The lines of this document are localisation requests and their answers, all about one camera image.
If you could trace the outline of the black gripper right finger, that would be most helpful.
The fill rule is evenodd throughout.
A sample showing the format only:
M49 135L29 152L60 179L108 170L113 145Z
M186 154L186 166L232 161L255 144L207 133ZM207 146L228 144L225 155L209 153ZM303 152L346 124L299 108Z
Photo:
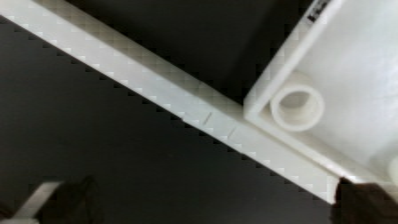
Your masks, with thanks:
M339 179L331 224L398 224L398 202L374 183L353 183Z

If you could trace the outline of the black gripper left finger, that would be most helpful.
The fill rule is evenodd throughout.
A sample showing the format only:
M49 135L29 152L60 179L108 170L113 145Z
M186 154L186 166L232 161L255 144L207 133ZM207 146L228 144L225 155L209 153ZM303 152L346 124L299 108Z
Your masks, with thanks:
M17 210L0 210L0 224L104 224L93 178L42 182Z

